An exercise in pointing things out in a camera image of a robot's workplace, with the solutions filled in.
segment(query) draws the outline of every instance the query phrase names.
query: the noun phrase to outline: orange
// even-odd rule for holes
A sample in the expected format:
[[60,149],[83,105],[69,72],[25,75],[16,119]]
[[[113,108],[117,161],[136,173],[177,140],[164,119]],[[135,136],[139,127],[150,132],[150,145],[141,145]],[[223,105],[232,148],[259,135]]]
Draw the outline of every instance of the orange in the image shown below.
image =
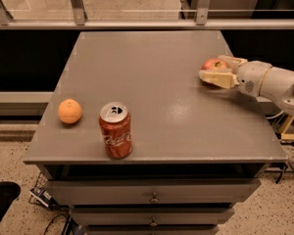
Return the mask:
[[76,100],[67,99],[60,104],[58,115],[62,122],[75,123],[81,118],[82,109]]

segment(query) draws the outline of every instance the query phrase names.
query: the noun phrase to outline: can lid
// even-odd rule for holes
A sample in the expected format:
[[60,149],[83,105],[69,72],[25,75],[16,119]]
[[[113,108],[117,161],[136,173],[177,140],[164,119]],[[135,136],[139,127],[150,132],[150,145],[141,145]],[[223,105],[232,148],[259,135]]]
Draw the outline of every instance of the can lid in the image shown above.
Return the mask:
[[125,104],[112,102],[105,105],[100,111],[100,118],[106,122],[119,122],[126,118],[128,109]]

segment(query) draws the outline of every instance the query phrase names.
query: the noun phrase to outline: drawer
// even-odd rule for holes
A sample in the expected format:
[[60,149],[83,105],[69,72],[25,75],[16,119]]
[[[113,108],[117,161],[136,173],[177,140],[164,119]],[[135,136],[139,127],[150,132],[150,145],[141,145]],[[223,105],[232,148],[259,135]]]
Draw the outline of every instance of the drawer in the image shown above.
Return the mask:
[[60,205],[236,203],[259,179],[49,181],[46,190]]
[[216,226],[95,226],[87,227],[86,235],[215,235]]
[[90,208],[71,209],[73,220],[81,225],[217,225],[225,223],[232,209],[218,208]]

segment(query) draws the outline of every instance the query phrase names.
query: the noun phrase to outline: apple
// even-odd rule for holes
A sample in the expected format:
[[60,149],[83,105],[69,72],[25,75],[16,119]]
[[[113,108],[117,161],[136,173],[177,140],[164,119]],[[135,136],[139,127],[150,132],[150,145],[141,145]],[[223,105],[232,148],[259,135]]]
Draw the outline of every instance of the apple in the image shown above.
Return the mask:
[[227,63],[221,59],[209,59],[202,66],[201,70],[221,70],[228,68]]

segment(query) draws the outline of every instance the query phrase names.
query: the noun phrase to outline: coca-cola can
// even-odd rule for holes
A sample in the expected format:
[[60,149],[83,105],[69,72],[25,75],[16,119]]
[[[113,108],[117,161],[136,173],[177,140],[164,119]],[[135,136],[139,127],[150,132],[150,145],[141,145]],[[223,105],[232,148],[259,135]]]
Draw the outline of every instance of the coca-cola can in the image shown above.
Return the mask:
[[99,125],[108,155],[122,159],[131,152],[130,114],[125,104],[112,102],[99,115]]

